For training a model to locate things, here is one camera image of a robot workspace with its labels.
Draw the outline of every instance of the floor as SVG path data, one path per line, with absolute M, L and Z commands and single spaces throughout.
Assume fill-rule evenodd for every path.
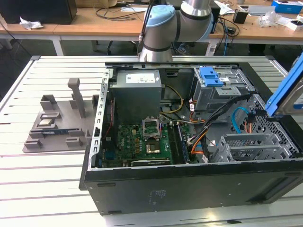
M 66 55 L 106 55 L 109 42 L 100 41 L 98 51 L 92 51 L 90 41 L 63 41 L 62 46 Z M 16 78 L 19 76 L 24 66 L 30 59 L 30 56 L 18 45 L 12 41 L 12 50 L 2 48 L 0 50 L 0 99 L 2 99 Z M 31 55 L 56 55 L 53 43 L 48 40 L 23 40 L 24 46 Z M 189 47 L 191 55 L 205 55 L 206 44 L 196 43 L 194 47 Z M 216 55 L 223 55 L 224 45 L 221 45 Z M 301 54 L 302 47 L 295 45 L 276 45 L 271 48 L 267 45 L 263 55 L 273 56 L 286 70 L 290 70 L 296 57 Z M 226 55 L 247 56 L 249 49 L 247 44 L 230 44 L 227 46 Z M 130 42 L 114 41 L 111 47 L 112 55 L 136 55 L 133 51 L 133 45 Z

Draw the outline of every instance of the wooden desk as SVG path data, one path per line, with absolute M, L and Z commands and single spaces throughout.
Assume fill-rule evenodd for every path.
M 108 12 L 107 17 L 119 17 L 132 12 Z M 139 36 L 143 24 L 144 12 L 130 17 L 130 21 L 111 21 L 97 17 L 93 8 L 78 9 L 76 18 L 71 25 L 58 25 L 53 33 L 55 35 L 104 35 L 104 36 Z
M 237 4 L 236 0 L 231 0 L 234 5 L 232 9 L 236 9 Z M 271 1 L 263 1 L 263 0 L 246 0 L 245 5 L 271 5 Z M 282 14 L 282 16 L 287 18 L 295 19 L 297 15 L 294 14 Z M 232 21 L 232 16 L 224 16 L 225 19 Z M 237 40 L 241 39 L 253 39 L 255 42 L 260 43 L 260 40 L 264 43 L 264 41 L 268 40 L 270 43 L 274 40 L 278 41 L 302 41 L 303 40 L 303 32 L 295 32 L 291 29 L 277 25 L 272 27 L 260 27 L 257 24 L 257 16 L 247 16 L 244 24 L 237 24 L 240 28 L 239 35 L 234 39 L 234 43 L 237 43 Z M 216 31 L 220 34 L 223 33 L 223 28 L 220 24 L 217 25 Z
M 237 1 L 231 0 L 232 9 L 236 9 Z M 263 0 L 246 0 L 245 5 L 270 5 L 271 1 Z M 130 12 L 108 12 L 108 17 L 117 17 Z M 144 13 L 138 14 L 143 20 Z M 285 17 L 295 18 L 296 15 L 284 15 Z M 78 9 L 78 13 L 71 25 L 44 25 L 42 29 L 32 31 L 25 30 L 18 24 L 9 24 L 7 29 L 17 39 L 47 39 L 52 40 L 57 55 L 64 55 L 61 46 L 61 40 L 119 40 L 119 41 L 137 41 L 142 21 L 132 15 L 134 20 L 118 22 L 110 21 L 97 17 L 93 8 Z M 224 16 L 228 20 L 232 20 L 233 16 Z M 287 27 L 277 25 L 276 27 L 261 28 L 257 25 L 258 17 L 248 16 L 243 25 L 238 24 L 240 28 L 239 35 L 233 40 L 234 43 L 242 44 L 295 44 L 303 45 L 303 32 L 294 32 Z M 214 34 L 210 34 L 205 43 L 209 43 L 206 55 L 213 55 L 213 50 L 223 36 L 223 28 L 217 24 Z M 0 27 L 0 39 L 11 38 L 6 31 Z

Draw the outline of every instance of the blue drive bay latch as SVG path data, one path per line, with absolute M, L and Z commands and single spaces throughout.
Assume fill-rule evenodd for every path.
M 200 77 L 204 80 L 206 87 L 223 87 L 218 73 L 212 67 L 200 67 Z

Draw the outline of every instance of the blue box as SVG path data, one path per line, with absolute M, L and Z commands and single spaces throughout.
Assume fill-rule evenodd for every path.
M 275 6 L 276 13 L 289 13 L 289 14 L 299 14 L 302 10 L 302 5 L 296 1 L 289 1 L 283 3 L 283 1 L 273 1 L 272 6 Z

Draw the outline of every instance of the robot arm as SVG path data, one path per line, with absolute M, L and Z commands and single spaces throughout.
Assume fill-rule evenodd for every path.
M 158 5 L 151 9 L 139 61 L 172 61 L 172 42 L 200 42 L 213 27 L 210 0 L 186 0 L 181 10 Z

